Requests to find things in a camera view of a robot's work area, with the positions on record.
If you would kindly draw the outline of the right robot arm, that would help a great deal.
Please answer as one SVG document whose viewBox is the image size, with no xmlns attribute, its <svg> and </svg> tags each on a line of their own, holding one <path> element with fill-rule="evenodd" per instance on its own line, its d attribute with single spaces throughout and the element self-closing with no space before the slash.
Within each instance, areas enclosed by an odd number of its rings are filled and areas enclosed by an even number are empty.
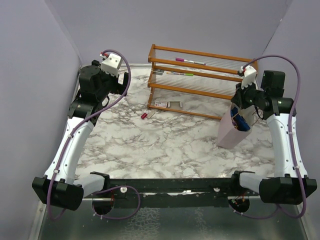
<svg viewBox="0 0 320 240">
<path fill-rule="evenodd" d="M 257 89 L 257 71 L 248 65 L 238 74 L 242 82 L 236 85 L 231 99 L 240 110 L 256 107 L 263 112 L 269 128 L 274 150 L 275 171 L 271 178 L 251 172 L 240 172 L 239 178 L 230 182 L 229 189 L 240 196 L 251 190 L 260 195 L 264 203 L 299 205 L 317 189 L 315 179 L 310 179 L 301 159 L 295 134 L 296 117 L 290 116 L 293 99 L 284 97 L 285 73 L 266 70 L 261 89 Z"/>
</svg>

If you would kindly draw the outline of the blue Burts chips bag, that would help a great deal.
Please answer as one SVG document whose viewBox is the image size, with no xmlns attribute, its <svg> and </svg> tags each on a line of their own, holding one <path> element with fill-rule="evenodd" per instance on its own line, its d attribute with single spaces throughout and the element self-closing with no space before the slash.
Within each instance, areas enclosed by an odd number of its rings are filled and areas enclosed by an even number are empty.
<svg viewBox="0 0 320 240">
<path fill-rule="evenodd" d="M 239 114 L 239 111 L 236 107 L 233 107 L 230 110 L 230 117 L 233 126 L 237 130 L 241 132 L 248 132 L 251 129 L 250 125 L 247 123 L 244 117 Z"/>
</svg>

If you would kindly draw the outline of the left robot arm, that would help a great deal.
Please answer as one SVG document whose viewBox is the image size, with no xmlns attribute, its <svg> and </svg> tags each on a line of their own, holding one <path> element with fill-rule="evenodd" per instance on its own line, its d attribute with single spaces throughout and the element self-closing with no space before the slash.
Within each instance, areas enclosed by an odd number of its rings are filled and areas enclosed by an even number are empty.
<svg viewBox="0 0 320 240">
<path fill-rule="evenodd" d="M 109 94 L 123 95 L 129 74 L 119 83 L 122 61 L 114 56 L 102 62 L 92 61 L 79 71 L 79 89 L 69 106 L 65 132 L 58 151 L 43 177 L 35 177 L 32 188 L 43 204 L 75 211 L 83 198 L 97 194 L 103 198 L 111 190 L 106 175 L 91 173 L 76 179 L 75 173 L 87 138 L 96 126 L 103 101 Z"/>
</svg>

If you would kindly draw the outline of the white paper bag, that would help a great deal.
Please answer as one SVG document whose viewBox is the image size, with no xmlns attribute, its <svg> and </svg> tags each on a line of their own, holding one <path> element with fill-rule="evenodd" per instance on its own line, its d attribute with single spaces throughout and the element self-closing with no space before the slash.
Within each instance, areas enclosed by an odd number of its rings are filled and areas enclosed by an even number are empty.
<svg viewBox="0 0 320 240">
<path fill-rule="evenodd" d="M 237 130 L 231 120 L 231 109 L 236 107 L 239 114 L 244 117 L 246 122 L 249 124 L 251 129 L 247 132 Z M 232 103 L 226 113 L 223 115 L 219 122 L 218 136 L 217 136 L 217 146 L 232 149 L 238 145 L 242 140 L 244 140 L 251 132 L 253 125 L 255 124 L 255 107 L 250 106 L 246 109 L 238 108 L 234 103 Z"/>
</svg>

